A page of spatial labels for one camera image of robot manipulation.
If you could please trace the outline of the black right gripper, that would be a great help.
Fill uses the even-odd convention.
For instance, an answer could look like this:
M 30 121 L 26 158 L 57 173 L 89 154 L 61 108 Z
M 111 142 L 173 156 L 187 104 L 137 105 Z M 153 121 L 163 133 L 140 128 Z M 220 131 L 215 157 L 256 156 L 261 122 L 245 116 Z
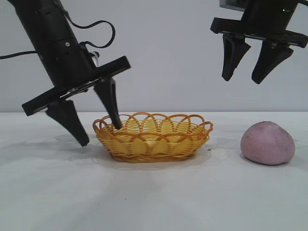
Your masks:
M 260 84 L 280 63 L 293 54 L 289 45 L 305 47 L 308 37 L 287 30 L 298 6 L 306 0 L 247 0 L 241 20 L 213 19 L 210 30 L 223 34 L 224 60 L 222 77 L 229 81 L 251 46 L 245 38 L 264 40 L 252 80 Z

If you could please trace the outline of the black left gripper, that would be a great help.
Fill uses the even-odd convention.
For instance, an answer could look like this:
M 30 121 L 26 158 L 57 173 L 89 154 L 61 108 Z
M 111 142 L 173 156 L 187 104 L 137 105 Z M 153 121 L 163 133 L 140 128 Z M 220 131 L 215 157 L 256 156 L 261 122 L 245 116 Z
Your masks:
M 27 116 L 48 107 L 46 115 L 62 125 L 82 147 L 87 146 L 89 137 L 79 120 L 74 103 L 65 99 L 94 86 L 114 127 L 122 128 L 113 77 L 131 69 L 126 56 L 97 67 L 84 45 L 72 44 L 68 47 L 58 46 L 54 50 L 50 48 L 50 54 L 41 57 L 54 87 L 22 105 Z

